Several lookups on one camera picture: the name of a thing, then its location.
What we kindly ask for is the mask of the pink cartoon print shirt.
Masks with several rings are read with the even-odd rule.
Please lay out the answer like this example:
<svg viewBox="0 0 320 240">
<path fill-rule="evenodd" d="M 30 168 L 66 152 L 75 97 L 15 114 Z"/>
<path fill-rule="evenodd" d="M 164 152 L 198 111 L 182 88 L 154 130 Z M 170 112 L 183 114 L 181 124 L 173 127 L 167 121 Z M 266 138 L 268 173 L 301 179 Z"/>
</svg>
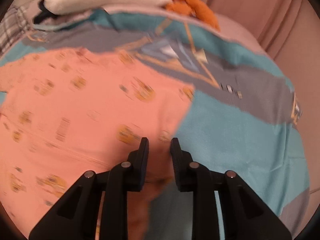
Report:
<svg viewBox="0 0 320 240">
<path fill-rule="evenodd" d="M 149 140 L 143 191 L 128 196 L 129 239 L 142 239 L 151 201 L 171 180 L 171 138 L 191 83 L 121 51 L 63 48 L 1 67 L 1 204 L 24 236 L 87 170 L 107 171 Z"/>
</svg>

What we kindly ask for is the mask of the blue grey bed cover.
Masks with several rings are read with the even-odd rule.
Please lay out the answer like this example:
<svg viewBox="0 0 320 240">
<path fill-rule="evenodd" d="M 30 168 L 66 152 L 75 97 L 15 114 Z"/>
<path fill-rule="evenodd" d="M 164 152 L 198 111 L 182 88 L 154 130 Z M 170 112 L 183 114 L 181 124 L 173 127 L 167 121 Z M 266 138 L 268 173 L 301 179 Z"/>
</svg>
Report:
<svg viewBox="0 0 320 240">
<path fill-rule="evenodd" d="M 175 135 L 210 170 L 233 170 L 297 234 L 309 201 L 309 173 L 290 80 L 255 39 L 221 35 L 163 11 L 93 12 L 65 27 L 38 27 L 1 59 L 63 48 L 125 52 L 153 70 L 191 83 L 194 97 Z M 149 207 L 142 239 L 190 239 L 191 198 L 172 178 Z"/>
</svg>

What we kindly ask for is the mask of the pink curtain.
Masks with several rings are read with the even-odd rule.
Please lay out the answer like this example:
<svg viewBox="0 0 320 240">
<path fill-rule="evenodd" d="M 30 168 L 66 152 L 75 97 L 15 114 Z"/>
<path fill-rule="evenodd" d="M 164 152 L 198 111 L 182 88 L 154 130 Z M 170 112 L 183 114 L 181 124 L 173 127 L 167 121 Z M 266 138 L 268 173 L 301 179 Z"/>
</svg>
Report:
<svg viewBox="0 0 320 240">
<path fill-rule="evenodd" d="M 308 0 L 203 0 L 244 26 L 295 79 L 319 77 L 319 17 Z"/>
</svg>

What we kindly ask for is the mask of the plaid pillow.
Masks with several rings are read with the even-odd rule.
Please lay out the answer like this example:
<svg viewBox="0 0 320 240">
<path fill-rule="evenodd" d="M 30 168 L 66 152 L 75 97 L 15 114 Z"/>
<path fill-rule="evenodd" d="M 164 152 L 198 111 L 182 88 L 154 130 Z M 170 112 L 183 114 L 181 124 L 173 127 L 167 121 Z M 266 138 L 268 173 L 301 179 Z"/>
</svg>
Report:
<svg viewBox="0 0 320 240">
<path fill-rule="evenodd" d="M 24 6 L 11 6 L 1 20 L 1 56 L 30 29 Z"/>
</svg>

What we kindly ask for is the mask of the dark blue garment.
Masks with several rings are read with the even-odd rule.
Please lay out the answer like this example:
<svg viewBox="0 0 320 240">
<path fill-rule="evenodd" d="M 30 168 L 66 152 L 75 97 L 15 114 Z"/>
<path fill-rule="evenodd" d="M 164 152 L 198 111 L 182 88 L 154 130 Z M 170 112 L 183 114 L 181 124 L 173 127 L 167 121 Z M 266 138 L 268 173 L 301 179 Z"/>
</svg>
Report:
<svg viewBox="0 0 320 240">
<path fill-rule="evenodd" d="M 41 22 L 43 22 L 44 20 L 48 19 L 48 18 L 52 18 L 52 19 L 57 19 L 59 17 L 59 15 L 56 15 L 52 12 L 50 12 L 45 6 L 44 6 L 44 0 L 40 0 L 38 3 L 38 7 L 40 9 L 40 13 L 37 14 L 34 18 L 33 18 L 33 24 L 40 24 Z"/>
</svg>

